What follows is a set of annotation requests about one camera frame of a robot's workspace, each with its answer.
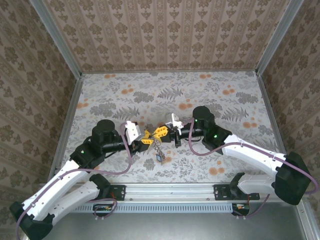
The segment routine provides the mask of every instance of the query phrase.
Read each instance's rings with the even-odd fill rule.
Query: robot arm
[[[230,131],[216,125],[215,116],[205,106],[196,107],[192,112],[192,117],[194,118],[194,127],[191,136],[202,136],[202,144],[208,150],[212,151],[225,145],[216,152],[240,159],[266,173],[264,175],[238,173],[229,185],[234,199],[237,199],[241,194],[275,193],[288,204],[299,204],[311,180],[295,169],[275,160],[277,157],[310,174],[299,154],[295,152],[288,155],[276,153],[244,141]],[[191,129],[190,123],[182,125],[177,116],[172,114],[169,116],[168,123],[157,128],[153,135],[162,142],[174,141],[177,148],[181,146],[181,139],[189,138]]]
[[[280,161],[269,156],[286,161],[309,174],[302,158],[291,152],[289,155],[268,151],[254,144],[248,143],[230,131],[216,125],[214,115],[205,106],[198,106],[192,112],[194,126],[184,124],[171,113],[168,122],[158,127],[153,134],[148,131],[141,133],[136,123],[128,121],[125,124],[125,140],[129,144],[131,156],[135,153],[146,151],[157,139],[163,143],[174,141],[175,147],[181,146],[181,139],[202,137],[202,144],[210,151],[221,147],[217,153],[243,160],[266,174],[248,175],[238,173],[231,181],[230,192],[237,196],[251,193],[275,193],[286,203],[297,205],[305,193],[310,179],[302,173],[288,167]],[[242,144],[251,146],[256,151]],[[79,182],[89,173],[75,171],[60,178],[67,171],[75,169],[94,169],[101,164],[107,153],[115,153],[126,149],[122,137],[115,130],[115,124],[111,120],[101,120],[92,129],[92,135],[88,137],[70,155],[70,160],[63,168],[36,194],[23,203],[15,202],[10,206],[10,211],[16,221],[20,215],[30,206],[26,215],[22,218],[20,227],[31,240],[44,238],[62,217],[77,206],[91,200],[103,199],[109,193],[110,183],[101,175],[96,174],[79,189],[62,197],[76,182]],[[47,192],[43,194],[37,204],[34,200],[43,193],[44,189],[52,182],[60,179]]]

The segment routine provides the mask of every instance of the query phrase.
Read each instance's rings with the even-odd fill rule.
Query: floral tablecloth
[[[164,124],[165,114],[174,112],[188,119],[196,106],[207,106],[216,123],[258,146],[278,150],[265,103],[254,72],[159,72],[86,74],[62,164],[91,135],[102,119],[120,124],[137,121],[153,131]],[[158,162],[154,148],[133,157],[126,174],[106,176],[117,183],[214,183],[230,182],[239,172],[261,173],[245,162],[218,153],[198,157],[187,141],[160,146],[165,160]],[[194,149],[208,150],[201,142]],[[97,168],[120,172],[128,165],[126,152],[106,159]]]

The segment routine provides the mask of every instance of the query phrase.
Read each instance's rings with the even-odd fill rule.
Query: metal chain
[[[161,142],[158,141],[157,139],[154,139],[154,150],[156,151],[157,155],[159,155],[161,157],[161,162],[166,158],[165,154],[163,153],[163,151],[161,150],[160,146],[161,146]]]

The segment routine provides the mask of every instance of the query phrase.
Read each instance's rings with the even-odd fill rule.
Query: metal frame
[[[92,214],[96,203],[86,203],[77,207],[72,213]],[[109,211],[97,210],[96,213],[108,213]],[[121,214],[190,214],[190,213],[232,213],[232,203],[130,203],[118,202],[114,213]]]
[[[39,15],[41,21],[43,22],[46,30],[49,32],[52,37],[55,45],[58,47],[60,53],[62,54],[65,62],[68,64],[70,70],[72,71],[76,80],[81,78],[81,68],[77,63],[76,59],[70,48],[68,47],[66,41],[62,37],[58,27],[54,22],[54,18],[51,16],[48,11],[45,1],[43,0],[30,0],[33,5],[36,13]]]
[[[320,239],[319,228],[311,209],[311,205],[307,199],[302,199],[299,205],[296,206],[302,223],[302,227],[308,240]]]
[[[215,199],[214,185],[225,182],[207,183],[111,183],[111,185],[125,185],[125,203],[246,203],[247,200],[219,200]],[[75,184],[68,192],[79,188],[82,184]],[[261,193],[261,203],[267,194]],[[283,202],[275,194],[271,194],[268,202]]]
[[[84,71],[82,74],[145,74],[145,73],[212,73],[212,72],[254,72],[253,68],[235,69],[158,69],[158,70],[125,70],[125,71]]]
[[[83,79],[79,79],[75,82],[70,105],[69,105],[68,111],[66,113],[66,117],[65,117],[64,124],[62,127],[60,139],[59,139],[58,145],[56,147],[56,151],[55,151],[54,158],[52,161],[50,173],[48,176],[48,181],[50,179],[52,179],[52,177],[54,176],[54,174],[56,172],[57,165],[61,164],[61,161],[64,158],[67,143],[68,143],[68,138],[69,138],[71,127],[72,127],[72,123],[74,121],[75,113],[77,110],[79,97],[81,95],[83,82],[84,82]]]
[[[258,65],[256,66],[257,73],[259,75],[264,73],[268,63],[284,38],[303,2],[304,0],[291,0],[289,2],[279,24],[276,26],[274,33],[262,54],[262,57],[260,58]]]
[[[267,94],[267,90],[266,90],[266,87],[265,87],[265,84],[264,84],[264,81],[263,81],[263,78],[261,75],[257,76],[257,81],[258,81],[258,84],[259,84],[259,87],[261,90],[261,94],[262,94],[262,98],[263,98],[263,101],[265,104],[266,112],[269,116],[269,120],[270,120],[271,127],[272,127],[272,130],[274,133],[274,138],[275,138],[276,144],[278,146],[279,151],[281,153],[285,154],[286,148],[285,148],[285,145],[282,141],[281,134],[280,134],[278,124],[276,121],[276,117],[275,117],[274,111],[272,110],[271,103],[270,103],[270,100],[269,100],[269,97]]]

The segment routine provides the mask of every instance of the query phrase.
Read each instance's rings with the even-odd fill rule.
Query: keychain
[[[166,156],[162,152],[160,146],[161,146],[161,142],[154,138],[154,146],[153,146],[153,148],[156,151],[156,155],[155,155],[156,156],[156,160],[158,162],[162,163],[163,160],[165,160]]]

